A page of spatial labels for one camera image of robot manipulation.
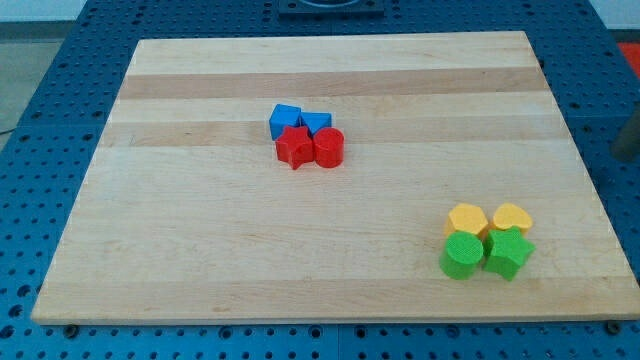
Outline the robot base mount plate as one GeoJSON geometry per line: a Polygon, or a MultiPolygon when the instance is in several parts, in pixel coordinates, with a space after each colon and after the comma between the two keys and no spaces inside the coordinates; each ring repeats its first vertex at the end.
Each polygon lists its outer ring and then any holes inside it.
{"type": "Polygon", "coordinates": [[[382,15],[384,0],[277,0],[278,15],[292,16],[348,16],[382,15]]]}

